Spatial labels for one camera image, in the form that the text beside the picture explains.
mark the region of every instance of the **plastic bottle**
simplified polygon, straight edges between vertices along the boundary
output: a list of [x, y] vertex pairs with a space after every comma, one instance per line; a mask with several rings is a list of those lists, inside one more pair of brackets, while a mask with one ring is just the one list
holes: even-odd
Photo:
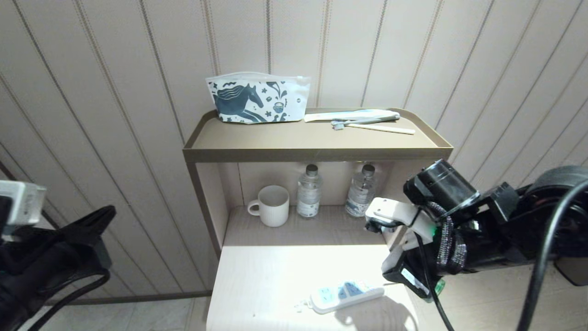
[[376, 195], [376, 182], [374, 173], [376, 169], [371, 164], [363, 166], [362, 171], [356, 173], [351, 179], [351, 187], [345, 203], [345, 211], [351, 216], [365, 216], [369, 204]]
[[313, 217], [319, 212], [320, 187], [322, 179], [319, 168], [314, 164], [306, 166], [306, 173], [298, 179], [298, 204], [296, 211], [302, 217]]

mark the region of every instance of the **pouch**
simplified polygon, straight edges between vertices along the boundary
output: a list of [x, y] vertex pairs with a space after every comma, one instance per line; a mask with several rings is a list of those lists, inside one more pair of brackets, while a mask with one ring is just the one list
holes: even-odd
[[310, 77], [235, 72], [206, 79], [223, 122], [244, 124], [300, 121], [304, 118]]

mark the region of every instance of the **mug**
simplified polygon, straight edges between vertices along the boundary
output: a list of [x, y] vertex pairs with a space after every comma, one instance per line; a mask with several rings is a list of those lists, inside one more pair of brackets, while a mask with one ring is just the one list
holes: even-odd
[[276, 102], [273, 105], [273, 110], [278, 114], [281, 113], [282, 111], [284, 111], [284, 103], [283, 102]]
[[[251, 210], [251, 207], [255, 205], [259, 206], [259, 210]], [[289, 209], [290, 194], [287, 189], [277, 185], [262, 188], [258, 199], [247, 205], [249, 214], [259, 216], [263, 224], [271, 227], [286, 223]]]

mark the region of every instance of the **toothbrush head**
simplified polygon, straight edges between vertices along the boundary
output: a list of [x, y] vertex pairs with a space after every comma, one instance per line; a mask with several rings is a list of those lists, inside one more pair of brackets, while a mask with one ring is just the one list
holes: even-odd
[[345, 123], [343, 121], [331, 121], [331, 125], [335, 131], [339, 131], [345, 128]]

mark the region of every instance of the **floor tile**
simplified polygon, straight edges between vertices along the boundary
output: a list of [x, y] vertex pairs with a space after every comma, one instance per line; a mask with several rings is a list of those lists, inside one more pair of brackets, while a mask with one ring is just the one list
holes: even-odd
[[211, 297], [194, 298], [192, 314], [186, 325], [186, 331], [205, 331], [208, 307], [211, 305]]
[[[90, 306], [65, 306], [58, 311], [43, 331], [125, 331], [136, 303], [96, 304]], [[49, 307], [43, 307], [20, 330], [28, 330]]]
[[139, 302], [127, 331], [184, 330], [193, 299]]

